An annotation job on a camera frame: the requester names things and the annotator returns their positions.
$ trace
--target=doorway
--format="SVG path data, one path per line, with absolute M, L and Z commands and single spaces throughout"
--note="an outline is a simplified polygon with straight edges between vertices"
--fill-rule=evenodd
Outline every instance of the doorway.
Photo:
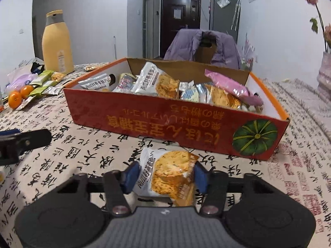
M 161 0 L 160 57 L 180 29 L 200 29 L 201 0 Z
M 154 0 L 143 0 L 143 58 L 153 59 Z

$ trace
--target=orange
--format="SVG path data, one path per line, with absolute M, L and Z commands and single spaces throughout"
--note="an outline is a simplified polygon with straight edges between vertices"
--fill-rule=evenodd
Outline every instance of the orange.
M 31 85 L 27 85 L 27 86 L 24 86 L 21 91 L 20 91 L 20 94 L 22 96 L 23 99 L 27 99 L 30 95 L 30 93 L 34 90 L 34 87 L 31 86 Z
M 16 109 L 22 103 L 22 96 L 18 91 L 12 92 L 8 97 L 8 105 L 12 109 Z

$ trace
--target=pink snack bag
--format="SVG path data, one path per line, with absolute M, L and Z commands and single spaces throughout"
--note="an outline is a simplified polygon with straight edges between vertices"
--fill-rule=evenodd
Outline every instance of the pink snack bag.
M 253 106 L 263 105 L 263 101 L 259 96 L 251 94 L 245 86 L 239 84 L 237 81 L 220 73 L 209 71 L 208 69 L 205 70 L 205 76 L 209 77 L 216 87 L 236 96 L 243 103 Z

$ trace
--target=refrigerator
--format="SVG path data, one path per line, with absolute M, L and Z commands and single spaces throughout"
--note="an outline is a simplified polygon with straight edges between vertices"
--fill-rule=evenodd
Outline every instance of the refrigerator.
M 221 6 L 217 3 L 218 1 L 220 0 L 211 0 L 209 29 L 230 34 L 234 38 L 234 41 L 237 42 L 240 19 L 238 20 L 238 26 L 236 27 L 237 17 L 235 18 L 233 27 L 231 29 L 237 0 L 229 0 L 230 3 L 223 8 L 221 8 Z

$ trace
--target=dark brown door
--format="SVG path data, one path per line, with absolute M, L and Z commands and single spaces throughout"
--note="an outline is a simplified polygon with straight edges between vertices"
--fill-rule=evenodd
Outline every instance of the dark brown door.
M 160 57 L 180 29 L 200 29 L 201 0 L 161 0 Z

